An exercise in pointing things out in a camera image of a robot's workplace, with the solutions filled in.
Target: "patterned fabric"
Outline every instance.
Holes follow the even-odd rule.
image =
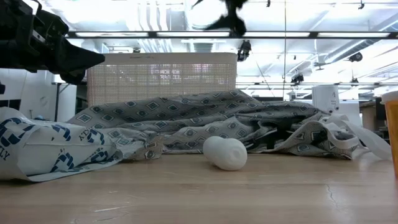
[[[232,90],[92,106],[69,123],[102,129],[125,159],[132,154],[140,160],[158,158],[161,153],[201,153],[210,136],[236,138],[248,152],[350,159],[356,146],[336,147],[330,138],[343,142],[355,136],[328,130],[319,122],[325,116],[310,104],[260,102]],[[138,146],[158,135],[164,137],[162,152],[139,155]]]

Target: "table surface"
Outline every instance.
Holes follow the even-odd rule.
[[[164,155],[40,184],[0,182],[0,223],[398,223],[392,162],[249,155],[236,172]]]

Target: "white plastic bag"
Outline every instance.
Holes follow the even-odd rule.
[[[29,120],[17,110],[0,108],[0,180],[52,180],[109,167],[122,158],[98,130]]]

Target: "white basket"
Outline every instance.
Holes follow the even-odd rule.
[[[236,54],[105,54],[87,72],[88,104],[236,88]]]

